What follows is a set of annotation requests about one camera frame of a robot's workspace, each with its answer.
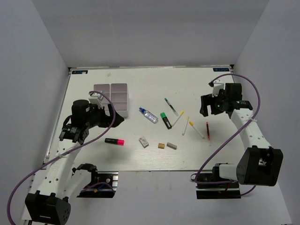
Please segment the pink black highlighter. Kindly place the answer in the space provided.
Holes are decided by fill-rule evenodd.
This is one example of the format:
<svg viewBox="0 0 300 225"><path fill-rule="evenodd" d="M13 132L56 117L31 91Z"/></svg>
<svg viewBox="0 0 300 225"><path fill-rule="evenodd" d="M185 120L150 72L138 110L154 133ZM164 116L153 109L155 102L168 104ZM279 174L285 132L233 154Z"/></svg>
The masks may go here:
<svg viewBox="0 0 300 225"><path fill-rule="evenodd" d="M106 138L105 143L123 146L125 141L123 139Z"/></svg>

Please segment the white yellow marker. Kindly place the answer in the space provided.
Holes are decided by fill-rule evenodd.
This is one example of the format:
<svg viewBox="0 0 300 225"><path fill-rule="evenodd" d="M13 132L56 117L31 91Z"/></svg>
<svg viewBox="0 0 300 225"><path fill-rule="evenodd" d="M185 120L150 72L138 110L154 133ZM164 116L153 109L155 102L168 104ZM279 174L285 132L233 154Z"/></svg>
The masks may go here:
<svg viewBox="0 0 300 225"><path fill-rule="evenodd" d="M183 115L184 111L181 111L181 113L177 116L177 118L175 119L175 121L171 124L171 126L173 127L177 121L181 118L181 116Z"/></svg>
<svg viewBox="0 0 300 225"><path fill-rule="evenodd" d="M184 127L183 127L183 130L182 130L182 135L185 135L185 132L186 132L186 129L187 129L187 125L188 125L188 122L189 122L189 116L187 116L186 120L185 120L185 123L184 123Z"/></svg>
<svg viewBox="0 0 300 225"><path fill-rule="evenodd" d="M192 128L197 132L197 134L202 138L205 139L205 136L196 128L194 123L192 121L189 121L189 124L192 126Z"/></svg>

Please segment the red gel pen refill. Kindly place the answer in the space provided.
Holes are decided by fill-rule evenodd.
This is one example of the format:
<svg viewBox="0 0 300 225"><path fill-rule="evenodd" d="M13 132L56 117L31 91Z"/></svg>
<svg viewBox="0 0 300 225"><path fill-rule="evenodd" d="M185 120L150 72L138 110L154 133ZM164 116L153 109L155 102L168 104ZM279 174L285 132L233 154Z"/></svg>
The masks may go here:
<svg viewBox="0 0 300 225"><path fill-rule="evenodd" d="M210 130L209 130L209 123L206 122L206 129L207 129L207 138L210 141Z"/></svg>

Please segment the clear blue spray bottle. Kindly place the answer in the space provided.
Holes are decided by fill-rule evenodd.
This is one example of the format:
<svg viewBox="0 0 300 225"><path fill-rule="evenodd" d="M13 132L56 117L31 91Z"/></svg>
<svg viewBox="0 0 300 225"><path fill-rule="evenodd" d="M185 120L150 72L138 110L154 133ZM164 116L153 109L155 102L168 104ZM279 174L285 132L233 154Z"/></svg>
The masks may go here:
<svg viewBox="0 0 300 225"><path fill-rule="evenodd" d="M144 115L145 118L147 118L152 123L156 124L158 122L158 117L156 117L150 111L148 111L144 108L141 108L141 107L139 108L139 111Z"/></svg>

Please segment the green gel pen refill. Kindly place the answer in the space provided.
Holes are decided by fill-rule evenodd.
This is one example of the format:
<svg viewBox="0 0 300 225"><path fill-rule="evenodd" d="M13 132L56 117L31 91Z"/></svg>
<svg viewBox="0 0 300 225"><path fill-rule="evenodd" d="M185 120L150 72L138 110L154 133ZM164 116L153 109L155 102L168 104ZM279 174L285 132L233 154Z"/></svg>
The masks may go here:
<svg viewBox="0 0 300 225"><path fill-rule="evenodd" d="M174 109L174 107L171 105L171 103L168 101L167 98L165 98L166 103L169 105L169 107L171 108L172 112L175 114L176 117L178 117L178 113L177 111Z"/></svg>

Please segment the green black highlighter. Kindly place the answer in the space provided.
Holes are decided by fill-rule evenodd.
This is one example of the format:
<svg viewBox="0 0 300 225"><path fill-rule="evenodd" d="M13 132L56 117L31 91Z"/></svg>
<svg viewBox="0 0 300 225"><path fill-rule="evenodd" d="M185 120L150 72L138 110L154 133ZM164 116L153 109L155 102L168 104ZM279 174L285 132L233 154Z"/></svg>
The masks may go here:
<svg viewBox="0 0 300 225"><path fill-rule="evenodd" d="M169 119L167 118L166 114L164 112L160 113L161 119L163 120L164 124L166 125L167 129L171 129L171 123L169 122Z"/></svg>

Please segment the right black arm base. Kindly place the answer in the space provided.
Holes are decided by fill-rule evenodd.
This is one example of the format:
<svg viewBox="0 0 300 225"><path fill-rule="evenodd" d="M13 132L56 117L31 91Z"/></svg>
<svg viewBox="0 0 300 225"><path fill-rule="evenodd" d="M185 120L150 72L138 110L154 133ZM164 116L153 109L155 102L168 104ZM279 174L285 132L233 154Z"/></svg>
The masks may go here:
<svg viewBox="0 0 300 225"><path fill-rule="evenodd" d="M217 178L212 172L201 173L198 182L215 182L225 179ZM226 184L196 184L196 198L198 200L211 199L239 199L240 187L237 182Z"/></svg>

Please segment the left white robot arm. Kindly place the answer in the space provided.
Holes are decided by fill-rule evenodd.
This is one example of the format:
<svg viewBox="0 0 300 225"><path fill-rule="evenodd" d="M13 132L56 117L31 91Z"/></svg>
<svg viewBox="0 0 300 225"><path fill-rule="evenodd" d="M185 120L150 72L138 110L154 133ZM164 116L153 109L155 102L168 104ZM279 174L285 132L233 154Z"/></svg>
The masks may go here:
<svg viewBox="0 0 300 225"><path fill-rule="evenodd" d="M73 166L77 154L94 127L115 128L124 121L108 104L109 114L98 103L76 100L72 114L63 122L55 158L49 161L47 175L35 193L29 193L25 205L34 222L64 225L71 212L70 200L80 195L85 188L91 189L99 182L97 167L93 164Z"/></svg>

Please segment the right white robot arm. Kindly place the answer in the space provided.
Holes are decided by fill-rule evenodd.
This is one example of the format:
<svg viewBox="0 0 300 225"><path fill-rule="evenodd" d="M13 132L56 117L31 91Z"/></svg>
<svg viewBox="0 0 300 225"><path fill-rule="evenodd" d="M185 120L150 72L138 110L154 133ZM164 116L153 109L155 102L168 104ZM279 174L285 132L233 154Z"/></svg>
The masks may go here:
<svg viewBox="0 0 300 225"><path fill-rule="evenodd" d="M264 138L257 122L254 121L253 108L249 101L242 100L240 83L222 83L215 80L209 83L213 88L211 94L201 97L200 113L227 113L239 131L245 152L238 164L219 163L213 167L212 183L224 186L229 180L242 185L274 186L278 180L283 161L283 153L275 149Z"/></svg>

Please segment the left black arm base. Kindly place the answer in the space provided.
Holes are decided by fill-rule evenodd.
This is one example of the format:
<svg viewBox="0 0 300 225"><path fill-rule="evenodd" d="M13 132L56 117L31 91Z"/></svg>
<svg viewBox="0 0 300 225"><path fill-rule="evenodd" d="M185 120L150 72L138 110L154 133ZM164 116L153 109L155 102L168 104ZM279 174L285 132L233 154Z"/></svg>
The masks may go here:
<svg viewBox="0 0 300 225"><path fill-rule="evenodd" d="M84 187L77 198L113 198L118 186L118 175L118 172L98 172L97 177Z"/></svg>

